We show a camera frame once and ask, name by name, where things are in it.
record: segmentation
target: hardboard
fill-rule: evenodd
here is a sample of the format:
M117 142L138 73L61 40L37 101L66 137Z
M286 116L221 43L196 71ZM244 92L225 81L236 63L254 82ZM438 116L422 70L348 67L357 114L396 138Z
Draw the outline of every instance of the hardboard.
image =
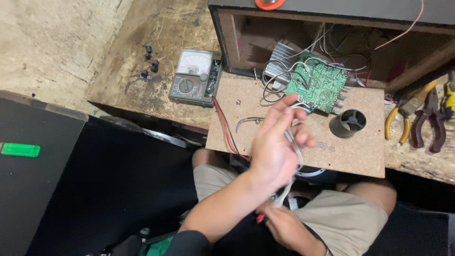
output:
M246 117L265 117L270 105L264 101L263 89L256 80L223 78L217 100L226 116L233 138L241 154L250 155L253 139L262 123L244 122L235 133L237 122ZM304 123L316 137L315 148L302 150L305 165L352 174L384 178L384 91L382 89L351 88L342 91L348 98L340 112L360 110L367 118L365 128L350 138L338 138L329 129L335 115L320 112L310 114ZM231 152L226 142L224 127L216 109L207 136L206 148Z

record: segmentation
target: workbench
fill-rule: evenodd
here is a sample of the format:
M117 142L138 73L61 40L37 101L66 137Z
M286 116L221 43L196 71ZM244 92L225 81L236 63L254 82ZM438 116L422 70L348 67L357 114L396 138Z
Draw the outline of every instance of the workbench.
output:
M143 56L144 45L152 46L152 61L160 61L159 72L152 73L150 80L140 78L140 72L151 64ZM220 51L206 0L135 0L99 69L87 100L97 106L120 108L209 129L212 108L176 104L168 99L177 62L185 48ZM227 72L223 77L252 79ZM393 106L384 107L385 116ZM392 140L385 143L385 166L455 184L455 133L447 133L439 154L431 154L425 148L416 150L408 142L398 143L403 129L400 118L397 115L392 122ZM422 136L425 145L429 145L432 140L429 124L424 124Z

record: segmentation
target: man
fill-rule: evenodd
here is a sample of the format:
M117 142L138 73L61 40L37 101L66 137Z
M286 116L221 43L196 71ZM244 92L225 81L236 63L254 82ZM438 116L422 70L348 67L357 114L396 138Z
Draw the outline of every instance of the man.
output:
M284 136L294 119L306 119L304 110L289 107L296 100L296 94L289 94L270 108L254 140L248 171L237 174L211 150L194 154L199 203L166 255L356 256L368 250L395 207L396 192L383 179L324 190L294 212L267 202L294 176L298 165ZM314 147L316 140L304 125L291 130L300 148ZM267 234L254 221L255 210L267 216ZM269 237L277 243L263 241Z

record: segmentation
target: black cloth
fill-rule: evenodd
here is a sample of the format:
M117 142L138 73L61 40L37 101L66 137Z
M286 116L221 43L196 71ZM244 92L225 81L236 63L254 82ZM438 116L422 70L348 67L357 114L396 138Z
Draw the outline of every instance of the black cloth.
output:
M322 239L312 229L307 229L320 241ZM254 213L246 216L218 242L211 245L204 234L189 230L174 236L166 256L240 256L240 255L299 255L277 243L264 223L256 223Z

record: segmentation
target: printed circuit board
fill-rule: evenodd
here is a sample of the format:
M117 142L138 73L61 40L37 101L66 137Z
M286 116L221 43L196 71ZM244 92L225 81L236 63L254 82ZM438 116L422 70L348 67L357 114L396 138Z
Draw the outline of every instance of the printed circuit board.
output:
M308 58L316 57L305 51L300 61L305 62ZM299 74L294 73L291 76L291 82L288 85L285 94L297 93L298 101L304 102L311 107L320 109L326 113L331 113L341 89L348 76L345 70L333 68L324 64L319 64L319 59L310 59L306 62L309 70L305 70L303 64L297 64L295 72L298 72L305 79L306 84L302 81Z

